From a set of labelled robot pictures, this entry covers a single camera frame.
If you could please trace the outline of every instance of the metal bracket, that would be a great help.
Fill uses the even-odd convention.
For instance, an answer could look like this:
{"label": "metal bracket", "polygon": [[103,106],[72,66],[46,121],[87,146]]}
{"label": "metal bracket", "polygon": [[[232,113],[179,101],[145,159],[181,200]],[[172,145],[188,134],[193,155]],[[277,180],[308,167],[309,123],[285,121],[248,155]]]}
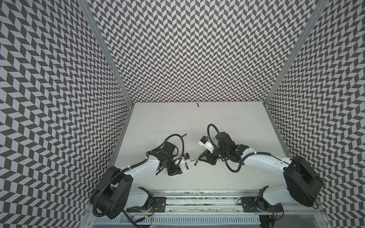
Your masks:
{"label": "metal bracket", "polygon": [[[166,197],[153,197],[152,204],[155,203],[155,210],[154,212],[165,212],[166,206]],[[140,206],[135,206],[132,208],[127,208],[127,212],[134,212],[134,213],[145,213],[145,208]]]}
{"label": "metal bracket", "polygon": [[[241,205],[244,212],[262,212],[257,208],[257,203],[255,201],[256,197],[241,197]],[[283,207],[279,205],[274,205],[272,208],[268,209],[266,212],[282,212]]]}

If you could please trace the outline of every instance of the gray panel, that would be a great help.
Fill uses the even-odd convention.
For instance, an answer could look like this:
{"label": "gray panel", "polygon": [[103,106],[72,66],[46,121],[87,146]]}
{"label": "gray panel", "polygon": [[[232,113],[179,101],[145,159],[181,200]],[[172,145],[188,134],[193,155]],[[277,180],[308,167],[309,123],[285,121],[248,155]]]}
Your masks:
{"label": "gray panel", "polygon": [[263,101],[318,0],[88,0],[134,102]]}
{"label": "gray panel", "polygon": [[126,101],[75,1],[0,9],[0,226],[76,227]]}
{"label": "gray panel", "polygon": [[268,106],[291,153],[323,177],[334,227],[365,227],[364,7],[330,1]]}

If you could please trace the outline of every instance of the white table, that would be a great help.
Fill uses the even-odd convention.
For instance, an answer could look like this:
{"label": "white table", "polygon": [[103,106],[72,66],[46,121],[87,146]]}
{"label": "white table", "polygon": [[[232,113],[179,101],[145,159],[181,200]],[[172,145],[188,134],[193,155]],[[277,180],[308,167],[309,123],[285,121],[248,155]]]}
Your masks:
{"label": "white table", "polygon": [[[199,102],[196,103],[136,103],[129,121],[115,166],[123,167],[142,161],[145,152],[156,147],[158,139],[171,134],[187,134],[183,139],[185,153],[191,160],[197,159],[205,148],[198,144],[207,135],[209,123],[219,131],[227,132],[236,144],[244,144],[257,151],[270,152],[285,157],[262,102]],[[211,136],[216,132],[211,127]],[[179,137],[169,142],[179,148]],[[216,165],[199,161],[187,173],[168,176],[163,170],[157,176],[148,174],[140,180],[140,186],[148,190],[258,190],[265,185],[276,185],[284,180],[256,167],[244,165],[240,172],[232,173],[225,163]],[[228,161],[236,169],[238,163]]]}

